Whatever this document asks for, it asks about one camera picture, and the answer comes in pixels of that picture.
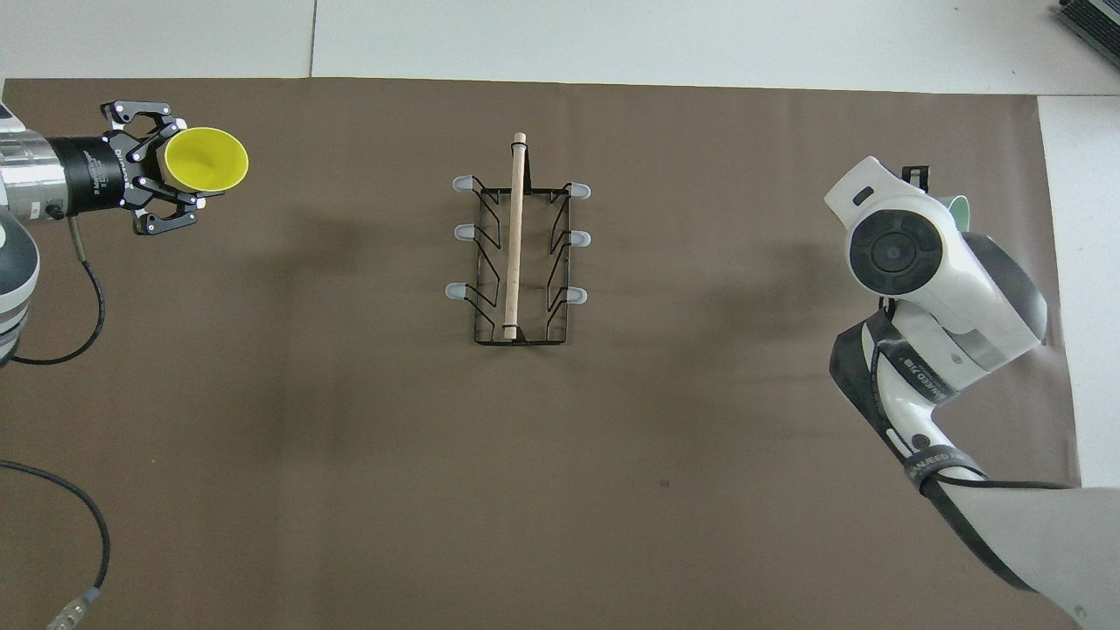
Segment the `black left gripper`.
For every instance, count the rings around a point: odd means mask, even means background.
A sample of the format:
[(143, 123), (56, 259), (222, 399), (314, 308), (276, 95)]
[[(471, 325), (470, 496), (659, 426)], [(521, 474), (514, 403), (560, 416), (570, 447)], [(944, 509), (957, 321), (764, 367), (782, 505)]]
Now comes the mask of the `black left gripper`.
[[(66, 182), (66, 216), (123, 207), (129, 182), (121, 159), (130, 164), (144, 163), (172, 136), (188, 129), (183, 119), (172, 115), (171, 105), (164, 102), (116, 100), (103, 103), (101, 112), (109, 123), (103, 136), (54, 136), (48, 139)], [(151, 119), (152, 129), (139, 136), (125, 131), (127, 126), (140, 118)], [(136, 177), (131, 180), (136, 235), (159, 235), (192, 226), (208, 197), (223, 194), (223, 191), (186, 192), (152, 177)], [(153, 200), (171, 203), (171, 216), (160, 217), (147, 210)]]

